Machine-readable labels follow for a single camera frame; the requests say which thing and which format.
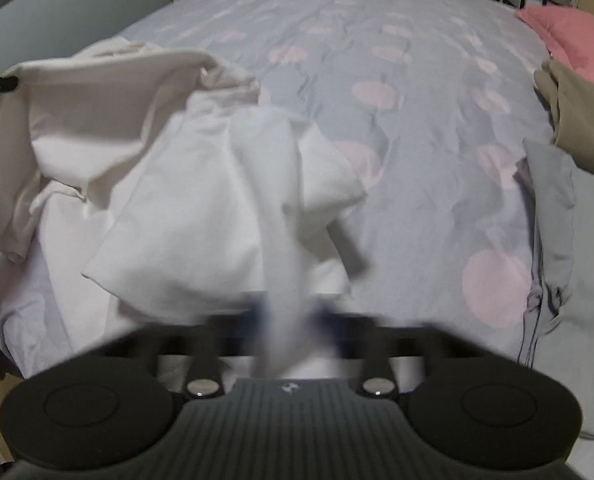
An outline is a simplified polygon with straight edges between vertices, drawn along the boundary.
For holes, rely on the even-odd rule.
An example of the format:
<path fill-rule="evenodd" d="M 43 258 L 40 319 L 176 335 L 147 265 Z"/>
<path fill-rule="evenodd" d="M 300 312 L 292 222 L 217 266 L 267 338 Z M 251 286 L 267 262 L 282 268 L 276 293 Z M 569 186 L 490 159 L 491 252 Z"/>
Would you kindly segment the cream beige garment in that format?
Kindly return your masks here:
<path fill-rule="evenodd" d="M 0 93 L 0 252 L 26 259 L 53 193 L 99 203 L 187 103 L 212 113 L 259 100 L 256 78 L 202 50 L 122 37 L 9 68 Z"/>

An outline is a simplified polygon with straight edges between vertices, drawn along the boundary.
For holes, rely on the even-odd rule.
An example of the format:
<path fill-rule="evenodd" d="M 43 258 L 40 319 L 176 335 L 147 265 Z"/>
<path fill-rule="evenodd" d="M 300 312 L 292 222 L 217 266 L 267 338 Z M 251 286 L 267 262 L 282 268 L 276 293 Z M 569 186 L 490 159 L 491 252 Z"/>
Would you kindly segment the white smooth shirt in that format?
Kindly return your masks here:
<path fill-rule="evenodd" d="M 191 325 L 254 301 L 257 372 L 311 353 L 315 312 L 349 278 L 329 225 L 365 191 L 319 128 L 266 106 L 173 115 L 107 211 L 47 200 L 38 230 L 76 351 L 138 323 Z"/>

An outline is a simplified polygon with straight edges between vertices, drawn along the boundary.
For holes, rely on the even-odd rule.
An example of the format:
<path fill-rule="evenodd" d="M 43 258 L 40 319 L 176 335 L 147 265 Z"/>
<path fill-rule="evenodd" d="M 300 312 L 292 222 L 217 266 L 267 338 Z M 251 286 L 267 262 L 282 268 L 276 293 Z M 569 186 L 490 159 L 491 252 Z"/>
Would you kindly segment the folded grey garment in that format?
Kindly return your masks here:
<path fill-rule="evenodd" d="M 518 178 L 533 200 L 532 284 L 522 364 L 567 387 L 594 440 L 594 174 L 527 140 Z"/>

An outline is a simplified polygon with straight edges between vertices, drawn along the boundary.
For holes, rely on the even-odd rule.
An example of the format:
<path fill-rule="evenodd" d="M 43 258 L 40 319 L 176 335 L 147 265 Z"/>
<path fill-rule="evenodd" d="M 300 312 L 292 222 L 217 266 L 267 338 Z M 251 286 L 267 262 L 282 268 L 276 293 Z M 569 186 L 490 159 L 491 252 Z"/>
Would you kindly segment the polka dot bed sheet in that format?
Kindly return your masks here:
<path fill-rule="evenodd" d="M 117 37 L 241 67 L 259 100 L 220 110 L 283 110 L 349 160 L 365 195 L 327 229 L 349 278 L 345 301 L 327 301 L 420 327 L 427 375 L 410 391 L 393 360 L 404 396 L 360 396 L 358 362 L 314 318 L 305 358 L 277 377 L 255 353 L 224 358 L 213 399 L 152 375 L 155 328 L 177 324 L 76 351 L 38 235 L 47 200 L 74 197 L 53 193 L 26 259 L 0 252 L 0 377 L 20 376 L 0 412 L 13 478 L 572 477 L 581 405 L 519 359 L 534 211 L 518 171 L 525 141 L 554 145 L 536 32 L 489 0 L 179 0 L 98 42 Z"/>

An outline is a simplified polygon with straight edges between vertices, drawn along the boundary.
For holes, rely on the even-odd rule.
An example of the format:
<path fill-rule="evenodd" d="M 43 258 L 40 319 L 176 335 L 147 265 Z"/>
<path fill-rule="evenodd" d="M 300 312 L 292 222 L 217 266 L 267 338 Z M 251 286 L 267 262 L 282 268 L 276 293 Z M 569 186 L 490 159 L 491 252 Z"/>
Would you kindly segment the folded khaki garment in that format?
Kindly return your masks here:
<path fill-rule="evenodd" d="M 533 80 L 550 110 L 553 144 L 594 174 L 594 84 L 554 58 L 542 63 Z"/>

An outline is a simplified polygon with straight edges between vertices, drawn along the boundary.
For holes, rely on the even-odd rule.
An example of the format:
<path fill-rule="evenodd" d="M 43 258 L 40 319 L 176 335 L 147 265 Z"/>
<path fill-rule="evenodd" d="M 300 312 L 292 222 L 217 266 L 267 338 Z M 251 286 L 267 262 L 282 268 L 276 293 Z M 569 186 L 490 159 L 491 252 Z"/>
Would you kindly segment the pink pillow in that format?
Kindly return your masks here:
<path fill-rule="evenodd" d="M 515 12 L 562 65 L 594 84 L 594 15 L 566 6 L 529 6 Z"/>

